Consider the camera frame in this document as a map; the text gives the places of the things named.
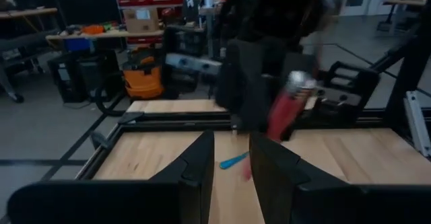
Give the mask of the cardboard box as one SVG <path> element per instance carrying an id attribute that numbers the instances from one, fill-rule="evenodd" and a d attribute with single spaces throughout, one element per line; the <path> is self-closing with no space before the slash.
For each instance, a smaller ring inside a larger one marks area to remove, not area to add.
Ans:
<path id="1" fill-rule="evenodd" d="M 160 29 L 156 8 L 124 9 L 123 16 L 130 33 L 156 32 Z"/>

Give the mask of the grey bar with blue knobs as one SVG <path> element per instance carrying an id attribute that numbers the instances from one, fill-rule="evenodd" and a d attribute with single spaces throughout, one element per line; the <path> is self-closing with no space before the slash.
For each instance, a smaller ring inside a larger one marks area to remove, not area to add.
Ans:
<path id="1" fill-rule="evenodd" d="M 205 57 L 194 57 L 173 52 L 166 55 L 165 63 L 177 69 L 188 69 L 208 75 L 217 75 L 222 66 L 221 62 Z"/>

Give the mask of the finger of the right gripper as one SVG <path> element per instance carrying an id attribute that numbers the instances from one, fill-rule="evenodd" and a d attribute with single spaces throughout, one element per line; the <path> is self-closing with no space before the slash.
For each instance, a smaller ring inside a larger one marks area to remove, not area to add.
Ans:
<path id="1" fill-rule="evenodd" d="M 283 44 L 277 40 L 229 40 L 216 81 L 216 104 L 237 117 L 241 130 L 266 131 L 282 69 Z"/>
<path id="2" fill-rule="evenodd" d="M 333 123 L 355 122 L 379 81 L 372 69 L 334 63 L 317 87 L 317 116 Z"/>

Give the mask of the black aluminium table frame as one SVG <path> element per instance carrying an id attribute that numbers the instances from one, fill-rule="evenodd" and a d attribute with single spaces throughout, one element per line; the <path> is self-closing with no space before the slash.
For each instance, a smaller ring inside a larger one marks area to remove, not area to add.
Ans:
<path id="1" fill-rule="evenodd" d="M 431 163 L 408 143 L 406 130 L 394 111 L 401 92 L 413 88 L 420 69 L 431 56 L 431 3 L 413 29 L 411 52 L 405 56 L 384 114 L 364 113 L 355 123 L 341 114 L 318 112 L 322 99 L 310 98 L 301 117 L 284 133 L 281 146 L 311 165 L 349 184 L 431 184 Z M 215 160 L 248 149 L 249 134 L 224 121 L 137 122 L 118 125 L 100 145 L 79 180 L 148 178 L 167 166 L 203 131 L 212 130 Z"/>

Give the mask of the black rail clamp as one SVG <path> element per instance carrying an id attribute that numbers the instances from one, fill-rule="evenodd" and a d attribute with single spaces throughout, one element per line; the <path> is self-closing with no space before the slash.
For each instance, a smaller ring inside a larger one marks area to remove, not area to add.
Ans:
<path id="1" fill-rule="evenodd" d="M 95 149 L 101 147 L 102 149 L 110 149 L 112 147 L 111 142 L 100 132 L 93 131 L 90 134 L 90 140 Z"/>

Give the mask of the orange and black shop vacuum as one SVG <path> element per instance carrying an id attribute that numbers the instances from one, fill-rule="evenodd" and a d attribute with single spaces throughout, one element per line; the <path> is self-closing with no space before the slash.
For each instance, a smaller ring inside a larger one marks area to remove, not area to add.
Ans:
<path id="1" fill-rule="evenodd" d="M 154 45 L 138 47 L 129 54 L 122 65 L 125 89 L 133 99 L 149 100 L 164 93 L 162 63 Z"/>

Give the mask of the iridescent blue fork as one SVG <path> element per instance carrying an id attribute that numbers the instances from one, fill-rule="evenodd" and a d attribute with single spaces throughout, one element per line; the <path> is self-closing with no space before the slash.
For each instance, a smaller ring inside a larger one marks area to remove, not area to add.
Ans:
<path id="1" fill-rule="evenodd" d="M 249 152 L 247 151 L 247 152 L 245 152 L 245 153 L 243 153 L 243 154 L 241 154 L 241 155 L 238 155 L 238 156 L 233 157 L 233 158 L 231 158 L 231 159 L 227 159 L 227 160 L 225 160 L 225 161 L 222 161 L 222 162 L 219 164 L 219 167 L 220 167 L 220 169 L 222 169 L 222 170 L 226 170 L 226 169 L 228 169 L 228 168 L 232 167 L 233 165 L 236 165 L 237 163 L 241 162 L 241 161 L 242 161 L 243 159 L 245 159 L 248 155 L 249 155 Z"/>

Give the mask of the red-handled silver fork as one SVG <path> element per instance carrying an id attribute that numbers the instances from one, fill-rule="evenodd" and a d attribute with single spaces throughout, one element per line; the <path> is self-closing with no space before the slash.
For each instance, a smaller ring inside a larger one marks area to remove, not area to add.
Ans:
<path id="1" fill-rule="evenodd" d="M 261 135 L 281 144 L 283 134 L 303 111 L 316 85 L 317 81 L 310 73 L 290 72 L 269 111 L 266 133 Z"/>

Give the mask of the wooden workbench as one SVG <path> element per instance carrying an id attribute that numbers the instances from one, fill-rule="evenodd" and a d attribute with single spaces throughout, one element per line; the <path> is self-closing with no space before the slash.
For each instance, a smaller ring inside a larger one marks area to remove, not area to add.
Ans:
<path id="1" fill-rule="evenodd" d="M 140 32 L 140 33 L 131 33 L 128 31 L 118 31 L 111 30 L 108 32 L 103 32 L 101 34 L 71 34 L 71 35 L 48 35 L 45 38 L 47 40 L 68 40 L 68 39 L 99 39 L 99 38 L 129 38 L 129 37 L 153 37 L 153 36 L 161 36 L 164 33 L 163 30 L 158 30 L 155 32 Z"/>
<path id="2" fill-rule="evenodd" d="M 7 20 L 17 17 L 26 17 L 32 15 L 43 15 L 48 13 L 58 12 L 57 8 L 42 8 L 42 9 L 26 9 L 22 11 L 0 11 L 0 20 Z"/>

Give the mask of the white metal bracket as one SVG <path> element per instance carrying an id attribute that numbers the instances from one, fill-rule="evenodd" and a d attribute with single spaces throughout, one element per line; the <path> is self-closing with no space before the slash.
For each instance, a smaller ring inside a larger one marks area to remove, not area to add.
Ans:
<path id="1" fill-rule="evenodd" d="M 403 103 L 414 148 L 424 157 L 431 157 L 431 140 L 416 91 L 407 91 Z"/>

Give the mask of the small blue storage bin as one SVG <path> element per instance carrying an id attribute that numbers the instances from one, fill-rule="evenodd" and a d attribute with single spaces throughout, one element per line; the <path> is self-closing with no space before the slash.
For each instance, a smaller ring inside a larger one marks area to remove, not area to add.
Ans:
<path id="1" fill-rule="evenodd" d="M 81 50 L 89 50 L 91 48 L 91 41 L 85 38 L 74 38 L 74 39 L 65 39 L 63 44 L 67 51 L 81 51 Z"/>

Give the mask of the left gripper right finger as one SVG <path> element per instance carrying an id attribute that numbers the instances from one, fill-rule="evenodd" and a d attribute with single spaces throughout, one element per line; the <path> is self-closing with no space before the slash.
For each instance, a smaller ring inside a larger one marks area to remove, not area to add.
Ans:
<path id="1" fill-rule="evenodd" d="M 431 185 L 349 184 L 261 133 L 249 155 L 265 224 L 431 224 Z"/>

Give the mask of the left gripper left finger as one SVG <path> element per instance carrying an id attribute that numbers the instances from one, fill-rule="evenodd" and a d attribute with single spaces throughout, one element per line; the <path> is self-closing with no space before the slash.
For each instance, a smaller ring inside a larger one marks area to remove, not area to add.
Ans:
<path id="1" fill-rule="evenodd" d="M 37 182 L 7 202 L 11 224 L 208 224 L 214 133 L 148 180 Z"/>

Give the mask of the orange tool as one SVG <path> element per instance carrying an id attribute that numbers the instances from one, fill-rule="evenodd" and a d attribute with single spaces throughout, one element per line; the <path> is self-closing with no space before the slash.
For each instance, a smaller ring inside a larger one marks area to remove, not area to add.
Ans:
<path id="1" fill-rule="evenodd" d="M 93 24 L 89 26 L 83 26 L 81 28 L 82 34 L 96 35 L 104 32 L 104 26 L 99 24 Z"/>

